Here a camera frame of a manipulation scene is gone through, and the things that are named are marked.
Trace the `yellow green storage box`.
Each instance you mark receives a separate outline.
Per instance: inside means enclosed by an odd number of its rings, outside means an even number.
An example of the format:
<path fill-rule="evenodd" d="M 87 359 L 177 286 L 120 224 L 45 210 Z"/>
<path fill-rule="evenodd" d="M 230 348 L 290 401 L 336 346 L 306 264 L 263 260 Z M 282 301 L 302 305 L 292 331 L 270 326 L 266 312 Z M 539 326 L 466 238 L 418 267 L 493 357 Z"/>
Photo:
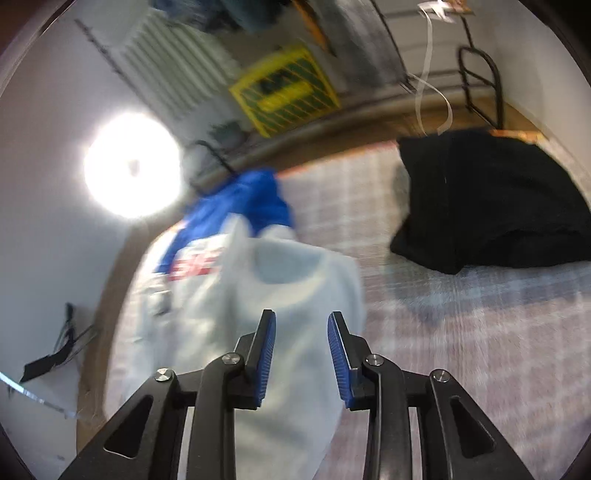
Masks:
<path fill-rule="evenodd" d="M 264 138 L 339 110 L 341 102 L 311 50 L 294 44 L 259 60 L 229 92 Z"/>

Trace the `white clip desk lamp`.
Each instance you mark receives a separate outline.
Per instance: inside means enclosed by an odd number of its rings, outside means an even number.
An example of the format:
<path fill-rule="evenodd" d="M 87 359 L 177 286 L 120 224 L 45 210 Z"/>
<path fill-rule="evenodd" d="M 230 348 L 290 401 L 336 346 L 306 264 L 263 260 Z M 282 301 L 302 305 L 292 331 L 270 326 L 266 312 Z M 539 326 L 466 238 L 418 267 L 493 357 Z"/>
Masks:
<path fill-rule="evenodd" d="M 444 61 L 451 59 L 451 48 L 460 40 L 460 4 L 457 1 L 420 1 L 417 13 L 425 21 L 426 43 L 419 74 L 411 74 L 416 83 L 414 114 L 419 133 L 442 135 L 454 124 L 452 102 L 443 91 L 437 77 L 450 77 L 444 73 Z M 444 120 L 436 127 L 428 127 L 426 98 L 432 94 L 444 107 Z"/>

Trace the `folded black garment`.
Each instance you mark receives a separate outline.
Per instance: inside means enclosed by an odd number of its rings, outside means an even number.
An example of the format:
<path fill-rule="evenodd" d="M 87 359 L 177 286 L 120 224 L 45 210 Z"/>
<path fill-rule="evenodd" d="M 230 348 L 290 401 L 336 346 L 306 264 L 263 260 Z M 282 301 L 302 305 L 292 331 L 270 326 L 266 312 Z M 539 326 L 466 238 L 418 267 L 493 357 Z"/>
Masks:
<path fill-rule="evenodd" d="M 469 129 L 406 137 L 399 151 L 410 196 L 394 254 L 451 275 L 589 260 L 589 206 L 540 147 Z"/>

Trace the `white and blue jacket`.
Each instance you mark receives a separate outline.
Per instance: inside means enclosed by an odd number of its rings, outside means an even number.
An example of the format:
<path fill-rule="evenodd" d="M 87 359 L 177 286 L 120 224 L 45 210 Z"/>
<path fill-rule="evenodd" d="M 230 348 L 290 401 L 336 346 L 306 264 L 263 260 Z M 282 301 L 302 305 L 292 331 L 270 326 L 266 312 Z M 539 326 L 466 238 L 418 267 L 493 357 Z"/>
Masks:
<path fill-rule="evenodd" d="M 228 353 L 276 314 L 269 387 L 256 411 L 235 415 L 236 466 L 242 479 L 311 479 L 342 412 L 329 351 L 328 320 L 341 312 L 355 332 L 366 320 L 356 261 L 315 246 L 305 233 L 329 200 L 328 181 L 311 171 L 280 180 L 294 225 L 262 231 L 232 212 L 214 232 L 159 265 L 180 228 L 147 249 L 119 314 L 103 411 L 113 415 L 158 368 L 186 373 Z"/>

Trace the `plaid bed blanket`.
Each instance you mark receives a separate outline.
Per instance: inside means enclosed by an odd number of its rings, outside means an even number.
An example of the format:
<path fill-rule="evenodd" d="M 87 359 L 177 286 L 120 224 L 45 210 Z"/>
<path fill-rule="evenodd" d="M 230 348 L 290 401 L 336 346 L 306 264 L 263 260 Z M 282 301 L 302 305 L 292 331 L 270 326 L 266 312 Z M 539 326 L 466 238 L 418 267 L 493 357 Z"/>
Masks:
<path fill-rule="evenodd" d="M 534 477 L 561 477 L 590 433 L 589 264 L 445 275 L 394 255 L 409 180 L 393 142 L 280 184 L 301 241 L 358 261 L 370 347 L 405 370 L 448 370 Z"/>

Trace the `green striped white cloth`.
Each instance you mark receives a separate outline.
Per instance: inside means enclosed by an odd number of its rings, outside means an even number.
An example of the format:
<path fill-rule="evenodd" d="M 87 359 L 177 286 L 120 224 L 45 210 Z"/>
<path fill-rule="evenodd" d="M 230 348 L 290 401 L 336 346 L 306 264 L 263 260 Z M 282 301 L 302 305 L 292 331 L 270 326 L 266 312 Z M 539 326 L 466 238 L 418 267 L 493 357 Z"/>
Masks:
<path fill-rule="evenodd" d="M 122 50 L 123 59 L 173 119 L 228 88 L 238 61 L 216 37 L 151 12 Z"/>

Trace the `black bed rail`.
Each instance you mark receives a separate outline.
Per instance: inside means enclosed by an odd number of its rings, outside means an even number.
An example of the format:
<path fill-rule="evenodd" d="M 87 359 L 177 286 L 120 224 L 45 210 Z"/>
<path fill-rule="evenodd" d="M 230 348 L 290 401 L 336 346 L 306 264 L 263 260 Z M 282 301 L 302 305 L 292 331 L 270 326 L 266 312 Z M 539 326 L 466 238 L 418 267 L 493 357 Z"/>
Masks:
<path fill-rule="evenodd" d="M 488 66 L 492 78 L 474 72 L 466 66 L 467 54 L 477 56 Z M 461 78 L 461 86 L 465 96 L 465 106 L 470 113 L 477 114 L 481 119 L 496 130 L 505 127 L 505 102 L 500 71 L 493 58 L 484 50 L 473 46 L 463 45 L 457 49 L 458 72 Z M 492 118 L 482 110 L 473 99 L 472 88 L 487 88 L 494 93 L 495 118 Z"/>

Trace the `black metal clothes rack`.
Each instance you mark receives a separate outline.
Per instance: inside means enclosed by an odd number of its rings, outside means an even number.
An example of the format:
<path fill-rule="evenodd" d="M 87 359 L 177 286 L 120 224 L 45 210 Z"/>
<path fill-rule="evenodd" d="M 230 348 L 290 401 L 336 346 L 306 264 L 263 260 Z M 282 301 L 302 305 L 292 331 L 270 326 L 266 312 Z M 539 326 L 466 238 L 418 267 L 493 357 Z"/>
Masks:
<path fill-rule="evenodd" d="M 393 14 L 382 13 L 374 1 L 325 1 L 311 19 L 322 46 L 352 69 L 353 80 L 375 88 L 399 85 L 415 94 L 435 72 L 430 66 L 424 66 L 421 76 L 407 70 L 389 19 L 421 15 L 428 22 L 447 22 L 471 13 L 462 1 L 424 2 Z M 339 109 L 328 77 L 311 52 L 300 46 L 280 50 L 254 65 L 231 93 L 266 138 Z"/>

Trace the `hanging grey plaid coat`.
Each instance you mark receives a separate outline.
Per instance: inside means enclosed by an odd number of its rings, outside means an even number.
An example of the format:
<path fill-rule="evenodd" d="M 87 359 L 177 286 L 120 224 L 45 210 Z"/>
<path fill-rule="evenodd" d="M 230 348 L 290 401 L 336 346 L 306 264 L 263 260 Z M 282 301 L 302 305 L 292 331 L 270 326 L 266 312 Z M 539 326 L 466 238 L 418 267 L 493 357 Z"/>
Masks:
<path fill-rule="evenodd" d="M 382 89 L 409 82 L 399 48 L 375 1 L 325 0 L 315 4 L 353 89 Z"/>

